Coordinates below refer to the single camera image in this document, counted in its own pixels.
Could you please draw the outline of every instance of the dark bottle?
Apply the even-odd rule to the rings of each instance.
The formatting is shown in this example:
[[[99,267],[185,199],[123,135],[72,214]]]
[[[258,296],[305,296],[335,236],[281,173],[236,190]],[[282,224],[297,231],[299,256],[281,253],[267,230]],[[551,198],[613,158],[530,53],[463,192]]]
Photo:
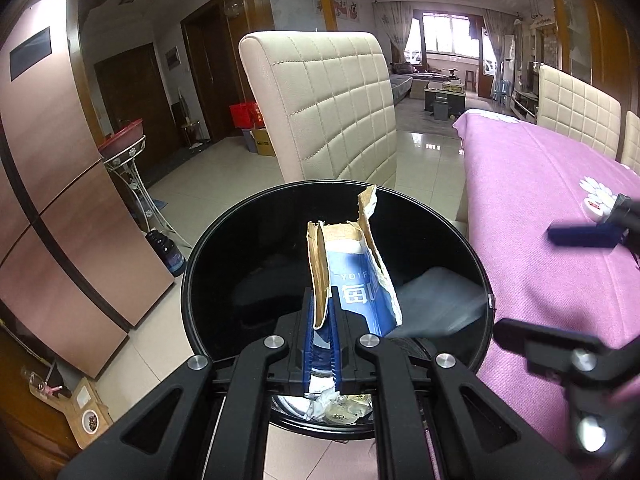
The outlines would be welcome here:
[[[187,266],[187,260],[171,238],[163,235],[157,229],[151,229],[151,231],[145,235],[145,238],[174,278],[177,278],[184,272]]]

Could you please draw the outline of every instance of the doorway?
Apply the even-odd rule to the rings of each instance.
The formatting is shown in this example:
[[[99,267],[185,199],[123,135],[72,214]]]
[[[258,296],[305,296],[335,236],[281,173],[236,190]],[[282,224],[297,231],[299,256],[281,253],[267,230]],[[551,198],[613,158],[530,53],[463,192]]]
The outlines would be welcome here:
[[[114,132],[142,118],[145,149],[136,157],[141,173],[180,146],[152,43],[126,50],[94,65],[104,107]]]
[[[224,0],[211,0],[180,22],[196,93],[213,142],[236,132],[229,105],[241,101],[240,78],[223,6]]]
[[[478,97],[491,99],[491,89],[494,85],[495,62],[493,59],[490,59],[489,56],[489,49],[491,49],[489,35],[484,27],[481,28],[481,32],[481,41],[479,41],[480,56],[478,57]]]

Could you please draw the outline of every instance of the stool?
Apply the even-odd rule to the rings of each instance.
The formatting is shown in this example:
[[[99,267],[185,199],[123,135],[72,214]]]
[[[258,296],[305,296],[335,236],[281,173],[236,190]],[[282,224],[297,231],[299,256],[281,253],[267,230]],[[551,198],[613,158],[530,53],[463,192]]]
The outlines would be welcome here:
[[[466,90],[466,86],[469,84],[469,81],[471,81],[471,91],[475,92],[476,91],[476,71],[475,70],[466,71],[465,90]]]

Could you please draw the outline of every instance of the black trash can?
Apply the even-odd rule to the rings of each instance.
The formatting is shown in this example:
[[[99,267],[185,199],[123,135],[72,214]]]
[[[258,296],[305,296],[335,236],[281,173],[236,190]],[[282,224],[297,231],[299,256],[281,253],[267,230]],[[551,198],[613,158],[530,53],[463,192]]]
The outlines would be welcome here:
[[[280,316],[300,310],[311,286],[306,224],[356,220],[358,194],[366,187],[343,180],[285,184],[238,203],[210,225],[182,282],[182,318],[193,351],[214,360],[237,355],[271,335]],[[377,196],[371,230],[396,290],[428,269],[444,267],[481,286],[487,297],[482,316],[456,333],[394,341],[409,354],[451,353],[478,371],[494,324],[491,285],[478,256],[427,206],[385,188]],[[354,426],[332,426],[304,420],[275,397],[271,422],[318,438],[353,440],[373,438],[371,415]]]

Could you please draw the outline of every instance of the crumpled paper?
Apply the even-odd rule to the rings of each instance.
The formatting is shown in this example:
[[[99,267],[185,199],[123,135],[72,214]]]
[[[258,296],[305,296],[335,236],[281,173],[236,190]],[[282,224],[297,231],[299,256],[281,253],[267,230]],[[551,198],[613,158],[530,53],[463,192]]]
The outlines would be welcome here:
[[[370,395],[342,396],[335,388],[322,392],[311,402],[306,420],[325,420],[338,426],[350,426],[373,411]]]

